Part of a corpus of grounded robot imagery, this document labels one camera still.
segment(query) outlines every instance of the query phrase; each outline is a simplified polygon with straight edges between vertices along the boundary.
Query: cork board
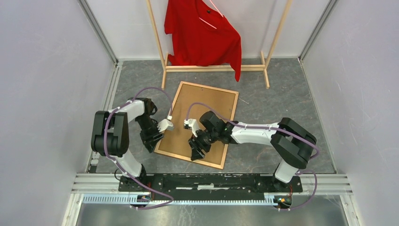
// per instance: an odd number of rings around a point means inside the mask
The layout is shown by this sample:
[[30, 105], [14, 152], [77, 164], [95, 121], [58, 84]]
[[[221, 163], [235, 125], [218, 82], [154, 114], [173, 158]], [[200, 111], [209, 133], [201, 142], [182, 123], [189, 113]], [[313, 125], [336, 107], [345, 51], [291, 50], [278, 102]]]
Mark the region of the cork board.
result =
[[[175, 126], [173, 131], [166, 130], [165, 137], [158, 142], [155, 153], [170, 157], [191, 161], [191, 148], [188, 144], [192, 132], [183, 128], [183, 122], [189, 106], [193, 102], [201, 102], [215, 109], [223, 117], [234, 119], [237, 106], [238, 92], [227, 89], [220, 89], [210, 86], [203, 86], [195, 83], [180, 82], [175, 99], [173, 100], [172, 123]], [[190, 119], [197, 119], [199, 128], [204, 130], [204, 126], [199, 122], [200, 117], [209, 111], [208, 108], [195, 105], [190, 111]], [[212, 144], [210, 151], [204, 159], [191, 162], [223, 169], [227, 154], [227, 145], [222, 142]]]

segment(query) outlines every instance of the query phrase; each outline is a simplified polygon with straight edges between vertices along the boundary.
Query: red garment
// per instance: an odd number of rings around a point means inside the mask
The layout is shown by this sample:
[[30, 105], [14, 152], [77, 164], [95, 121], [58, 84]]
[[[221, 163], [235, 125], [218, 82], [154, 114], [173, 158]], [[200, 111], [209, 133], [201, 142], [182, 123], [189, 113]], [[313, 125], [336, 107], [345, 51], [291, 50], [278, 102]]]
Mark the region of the red garment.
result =
[[[215, 28], [201, 21], [200, 18]], [[229, 63], [235, 79], [241, 74], [241, 37], [226, 17], [202, 0], [169, 0], [165, 33], [172, 34], [172, 65], [221, 65]]]

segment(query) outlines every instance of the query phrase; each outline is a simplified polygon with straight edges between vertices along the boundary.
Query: wooden rack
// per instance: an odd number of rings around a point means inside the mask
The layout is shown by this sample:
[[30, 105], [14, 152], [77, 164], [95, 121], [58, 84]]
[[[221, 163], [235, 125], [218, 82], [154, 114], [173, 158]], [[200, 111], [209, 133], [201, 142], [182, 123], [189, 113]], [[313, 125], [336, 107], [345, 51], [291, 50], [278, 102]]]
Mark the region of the wooden rack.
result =
[[[273, 54], [273, 51], [276, 47], [277, 40], [279, 39], [282, 27], [284, 25], [284, 22], [286, 20], [287, 14], [289, 12], [289, 8], [291, 7], [293, 0], [287, 0], [286, 6], [284, 8], [283, 15], [281, 16], [279, 25], [277, 27], [277, 31], [274, 35], [273, 42], [271, 43], [271, 47], [269, 50], [269, 53], [267, 55], [266, 60], [264, 59], [264, 54], [261, 51], [261, 60], [262, 64], [261, 65], [241, 65], [241, 71], [242, 72], [263, 72], [264, 73], [264, 80], [266, 84], [266, 89], [270, 87], [269, 84], [269, 78], [267, 75], [267, 66], [269, 65], [271, 56]], [[155, 24], [155, 19], [154, 19], [154, 13], [152, 12], [152, 7], [151, 7], [151, 2], [150, 0], [146, 0], [147, 2], [147, 8], [148, 8], [148, 13], [150, 15], [151, 19], [151, 24], [152, 24], [152, 29], [154, 31], [155, 39], [157, 40], [157, 46], [158, 46], [158, 51], [160, 54], [161, 58], [161, 64], [163, 68], [163, 75], [162, 75], [162, 89], [165, 89], [166, 85], [166, 74], [168, 72], [231, 72], [234, 71], [230, 65], [213, 65], [213, 66], [207, 66], [207, 67], [201, 67], [201, 66], [168, 66], [168, 54], [166, 54], [166, 57], [163, 56], [162, 53], [162, 48], [161, 48], [161, 43], [160, 43], [160, 37], [158, 35], [158, 30], [157, 26]]]

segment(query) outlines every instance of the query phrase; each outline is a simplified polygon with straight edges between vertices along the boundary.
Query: clothes hanger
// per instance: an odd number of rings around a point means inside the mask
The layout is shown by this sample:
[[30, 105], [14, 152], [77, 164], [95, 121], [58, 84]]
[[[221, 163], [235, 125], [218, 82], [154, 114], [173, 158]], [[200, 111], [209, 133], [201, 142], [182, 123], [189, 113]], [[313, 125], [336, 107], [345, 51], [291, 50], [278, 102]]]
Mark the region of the clothes hanger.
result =
[[[213, 4], [212, 0], [209, 0], [209, 1], [210, 1], [211, 4], [213, 5], [213, 7], [215, 7], [216, 11], [217, 11], [222, 17], [224, 17], [223, 14], [218, 10], [218, 8]], [[201, 17], [199, 17], [199, 19], [202, 20], [204, 23], [208, 24], [209, 26], [211, 26], [211, 27], [217, 29], [215, 26], [213, 26], [213, 25], [211, 25], [210, 23], [206, 22], [206, 21], [203, 20]]]

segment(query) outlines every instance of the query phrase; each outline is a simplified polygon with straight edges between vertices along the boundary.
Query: concrete floor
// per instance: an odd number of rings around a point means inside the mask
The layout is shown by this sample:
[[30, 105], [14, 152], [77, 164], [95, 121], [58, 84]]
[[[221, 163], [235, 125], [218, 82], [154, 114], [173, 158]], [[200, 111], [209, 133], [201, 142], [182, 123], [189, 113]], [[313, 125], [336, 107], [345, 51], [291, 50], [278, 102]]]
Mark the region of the concrete floor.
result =
[[[244, 59], [243, 64], [260, 64], [260, 59]], [[162, 81], [160, 61], [126, 61], [120, 74], [113, 102], [117, 107], [140, 89], [160, 87]], [[236, 82], [234, 72], [217, 73], [168, 73], [165, 91], [173, 99], [180, 81], [230, 89], [239, 92], [235, 120], [245, 123], [265, 124], [279, 122], [289, 117], [307, 129], [317, 139], [321, 149], [318, 158], [310, 161], [309, 169], [317, 173], [333, 173], [334, 167], [326, 140], [316, 113], [306, 78], [297, 59], [272, 59], [268, 67], [270, 89], [265, 88], [263, 72], [242, 72]], [[154, 118], [165, 118], [169, 111], [167, 98], [156, 90], [145, 91], [141, 97], [149, 97], [158, 107]], [[258, 144], [229, 145], [223, 170], [206, 167], [161, 154], [148, 153], [139, 136], [140, 128], [132, 122], [129, 128], [130, 151], [148, 173], [211, 173], [242, 172], [272, 173], [281, 161], [271, 146]], [[114, 172], [116, 166], [101, 157], [96, 172]]]

